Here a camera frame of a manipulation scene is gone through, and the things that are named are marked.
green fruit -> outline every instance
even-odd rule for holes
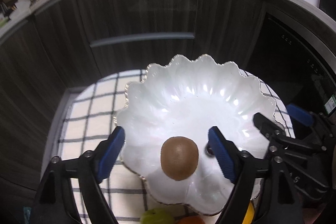
[[[172,215],[160,208],[148,210],[140,218],[141,224],[174,224],[174,222]]]

table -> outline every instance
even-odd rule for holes
[[[251,75],[240,70],[242,75]],[[115,128],[113,114],[124,107],[126,99],[124,89],[130,81],[141,81],[145,70],[131,70],[107,76],[83,91],[69,107],[63,122],[59,139],[58,155],[62,160],[79,157],[86,150],[94,150],[102,141],[108,138]],[[261,91],[264,95],[275,98],[277,107],[274,114],[286,134],[294,137],[294,131],[286,108],[276,93],[263,81]],[[78,180],[71,179],[73,195],[82,222],[89,224],[87,211]],[[152,208],[165,208],[176,220],[185,216],[196,215],[183,205],[165,206],[154,201],[146,193],[142,180],[117,160],[110,177],[100,184],[103,195],[120,224],[139,223],[142,213]],[[214,224],[219,215],[202,216],[206,224]]]

black appliance door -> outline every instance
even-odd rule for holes
[[[246,70],[265,81],[285,105],[294,103],[326,115],[335,111],[332,69],[307,41],[269,14]],[[300,137],[295,121],[293,127]]]

scalloped bowl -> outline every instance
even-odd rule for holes
[[[216,158],[205,154],[212,126],[254,157],[263,158],[268,148],[252,118],[261,112],[275,122],[276,102],[262,94],[257,77],[241,75],[233,62],[219,65],[209,55],[196,61],[177,55],[165,67],[149,65],[144,80],[126,85],[125,94],[126,105],[115,117],[126,134],[121,158],[160,203],[185,204],[204,215],[223,209],[233,184]],[[161,146],[174,136],[192,139],[199,150],[196,171],[181,181],[166,176],[160,164]],[[259,190],[256,180],[252,198]]]

brown kiwi fruit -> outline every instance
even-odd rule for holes
[[[191,139],[171,137],[161,147],[161,168],[173,180],[190,177],[198,165],[198,148]]]

